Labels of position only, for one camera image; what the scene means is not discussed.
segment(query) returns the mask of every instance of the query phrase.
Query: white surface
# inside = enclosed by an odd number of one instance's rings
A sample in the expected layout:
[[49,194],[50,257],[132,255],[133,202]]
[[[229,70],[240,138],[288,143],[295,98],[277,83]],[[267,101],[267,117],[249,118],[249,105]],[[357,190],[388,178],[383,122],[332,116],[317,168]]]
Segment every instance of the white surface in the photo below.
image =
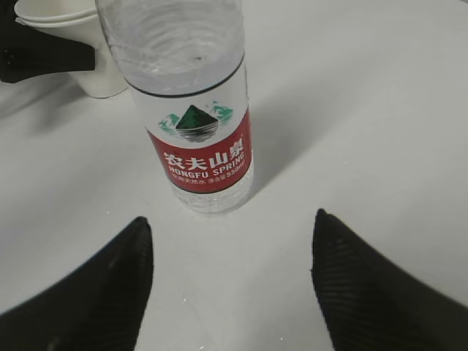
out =
[[97,8],[94,0],[19,0],[15,12],[31,22],[61,22],[93,15]]
[[468,7],[269,4],[244,5],[257,184],[236,212],[177,202],[128,93],[62,86],[0,113],[0,310],[144,215],[139,351],[332,350],[309,273],[319,207],[468,304]]
[[69,22],[33,23],[22,20],[23,24],[44,33],[65,39],[84,42],[96,53],[96,68],[93,71],[69,72],[77,84],[90,96],[112,97],[127,88],[102,33],[97,15],[71,20]]

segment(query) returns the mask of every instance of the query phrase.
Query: mountain logo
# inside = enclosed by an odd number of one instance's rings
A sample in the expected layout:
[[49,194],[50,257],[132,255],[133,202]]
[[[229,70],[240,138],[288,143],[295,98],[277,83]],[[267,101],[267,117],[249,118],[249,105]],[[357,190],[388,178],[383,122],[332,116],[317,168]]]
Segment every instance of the mountain logo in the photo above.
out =
[[171,113],[159,122],[159,128],[169,135],[181,137],[193,143],[202,143],[213,137],[216,131],[227,125],[233,117],[233,110],[218,105],[213,101],[211,106],[205,106],[207,113],[194,105],[190,105],[182,118]]

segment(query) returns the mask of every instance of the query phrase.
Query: plastic bottle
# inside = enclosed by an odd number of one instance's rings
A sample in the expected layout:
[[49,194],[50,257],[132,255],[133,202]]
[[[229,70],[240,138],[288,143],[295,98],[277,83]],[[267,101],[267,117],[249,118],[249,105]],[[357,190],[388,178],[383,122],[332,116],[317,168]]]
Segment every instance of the plastic bottle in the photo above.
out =
[[240,0],[97,0],[175,195],[199,212],[245,201],[254,165]]

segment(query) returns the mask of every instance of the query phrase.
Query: black object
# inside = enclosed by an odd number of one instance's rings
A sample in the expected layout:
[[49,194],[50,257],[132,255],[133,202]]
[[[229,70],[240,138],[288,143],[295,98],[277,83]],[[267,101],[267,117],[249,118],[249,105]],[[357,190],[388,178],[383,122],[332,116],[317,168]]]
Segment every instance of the black object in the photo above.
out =
[[336,351],[468,350],[468,309],[317,214],[312,280]]
[[131,351],[153,281],[153,243],[135,219],[67,278],[0,316],[2,351]]
[[16,1],[0,3],[0,80],[16,83],[37,75],[95,68],[95,53],[90,45],[16,23]]

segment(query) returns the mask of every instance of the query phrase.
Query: stacked paper cup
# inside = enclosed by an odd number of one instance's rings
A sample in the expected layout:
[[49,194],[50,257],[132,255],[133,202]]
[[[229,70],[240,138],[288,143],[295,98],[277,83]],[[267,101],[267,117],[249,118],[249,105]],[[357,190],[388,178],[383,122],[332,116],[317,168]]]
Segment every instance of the stacked paper cup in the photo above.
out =
[[94,0],[19,0],[15,12],[22,24],[95,49],[94,71],[70,72],[90,97],[111,97],[127,88],[105,42]]

